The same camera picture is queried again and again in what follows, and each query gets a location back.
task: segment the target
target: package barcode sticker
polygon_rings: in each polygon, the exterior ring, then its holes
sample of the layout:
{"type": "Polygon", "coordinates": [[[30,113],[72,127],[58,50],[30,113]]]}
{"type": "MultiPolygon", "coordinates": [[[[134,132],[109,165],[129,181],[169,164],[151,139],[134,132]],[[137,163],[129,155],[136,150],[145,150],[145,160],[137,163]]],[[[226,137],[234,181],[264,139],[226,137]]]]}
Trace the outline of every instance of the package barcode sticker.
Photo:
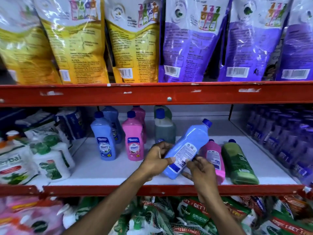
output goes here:
{"type": "Polygon", "coordinates": [[[60,70],[60,75],[61,75],[63,81],[71,81],[71,79],[69,77],[68,70],[60,70]]]}
{"type": "Polygon", "coordinates": [[[180,67],[172,67],[164,65],[165,74],[171,77],[179,77],[180,74],[180,67]]]}
{"type": "Polygon", "coordinates": [[[10,70],[10,69],[8,69],[8,71],[9,71],[9,74],[11,75],[11,77],[13,78],[13,80],[17,82],[18,78],[16,76],[16,71],[15,70],[10,70]]]}
{"type": "Polygon", "coordinates": [[[307,79],[310,69],[284,69],[282,79],[307,79]]]}
{"type": "Polygon", "coordinates": [[[236,67],[236,68],[227,68],[226,77],[242,77],[247,78],[250,68],[236,67]]]}
{"type": "Polygon", "coordinates": [[[133,70],[131,68],[119,68],[120,76],[125,79],[133,79],[133,70]]]}

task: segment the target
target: yellow pouch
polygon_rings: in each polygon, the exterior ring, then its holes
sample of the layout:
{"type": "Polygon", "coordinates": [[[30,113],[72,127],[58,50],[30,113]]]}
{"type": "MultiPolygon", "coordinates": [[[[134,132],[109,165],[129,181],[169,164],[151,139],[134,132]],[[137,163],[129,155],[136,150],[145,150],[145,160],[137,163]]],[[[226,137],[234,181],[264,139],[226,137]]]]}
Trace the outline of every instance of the yellow pouch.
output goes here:
{"type": "Polygon", "coordinates": [[[105,0],[117,83],[158,82],[161,0],[105,0]]]}
{"type": "Polygon", "coordinates": [[[60,84],[33,1],[0,2],[0,54],[12,78],[22,85],[60,84]]]}
{"type": "Polygon", "coordinates": [[[34,0],[63,84],[109,83],[103,0],[34,0]]]}

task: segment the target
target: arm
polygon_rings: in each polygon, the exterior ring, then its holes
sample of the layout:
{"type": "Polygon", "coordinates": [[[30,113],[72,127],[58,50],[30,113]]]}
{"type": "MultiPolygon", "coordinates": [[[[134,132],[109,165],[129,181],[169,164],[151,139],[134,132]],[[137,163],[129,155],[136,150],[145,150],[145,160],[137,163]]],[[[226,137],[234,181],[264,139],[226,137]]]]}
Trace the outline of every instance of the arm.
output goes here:
{"type": "Polygon", "coordinates": [[[161,159],[170,147],[171,144],[166,142],[154,145],[140,167],[126,181],[63,235],[108,234],[140,187],[175,161],[175,158],[161,159]]]}
{"type": "Polygon", "coordinates": [[[183,176],[194,182],[199,201],[205,204],[220,235],[246,235],[229,213],[219,196],[214,166],[202,157],[196,157],[194,162],[188,161],[187,167],[191,175],[183,172],[183,176]]]}

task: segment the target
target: hand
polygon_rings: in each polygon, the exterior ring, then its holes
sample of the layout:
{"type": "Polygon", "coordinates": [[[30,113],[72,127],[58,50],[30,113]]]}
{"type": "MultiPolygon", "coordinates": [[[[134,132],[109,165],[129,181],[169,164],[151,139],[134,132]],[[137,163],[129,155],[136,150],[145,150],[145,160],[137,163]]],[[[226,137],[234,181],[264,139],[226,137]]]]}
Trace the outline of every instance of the hand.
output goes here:
{"type": "Polygon", "coordinates": [[[186,166],[191,174],[183,172],[182,175],[192,180],[198,192],[201,203],[219,198],[215,167],[206,159],[196,156],[194,161],[188,161],[186,166]]]}
{"type": "Polygon", "coordinates": [[[138,168],[138,171],[147,181],[150,181],[152,180],[152,177],[161,174],[168,165],[175,162],[174,157],[164,158],[172,146],[172,144],[162,141],[150,148],[146,158],[138,168]]]}

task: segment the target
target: blue bottle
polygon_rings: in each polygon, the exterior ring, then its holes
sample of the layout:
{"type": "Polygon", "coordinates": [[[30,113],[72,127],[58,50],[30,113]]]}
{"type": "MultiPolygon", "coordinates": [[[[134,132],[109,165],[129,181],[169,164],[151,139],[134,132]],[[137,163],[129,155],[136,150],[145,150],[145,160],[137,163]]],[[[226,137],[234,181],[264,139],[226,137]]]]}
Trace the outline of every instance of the blue bottle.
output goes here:
{"type": "Polygon", "coordinates": [[[123,130],[118,120],[118,111],[112,106],[106,106],[103,110],[104,118],[111,122],[112,132],[115,143],[121,143],[123,137],[123,130]]]}
{"type": "Polygon", "coordinates": [[[176,158],[175,162],[163,171],[163,174],[170,179],[176,179],[185,168],[186,159],[192,160],[197,151],[209,141],[208,129],[212,122],[204,119],[202,123],[202,125],[191,126],[165,156],[165,158],[176,158]]]}
{"type": "Polygon", "coordinates": [[[103,117],[101,111],[95,113],[95,121],[91,123],[98,143],[101,159],[113,161],[116,159],[115,139],[112,132],[112,124],[103,117]]]}

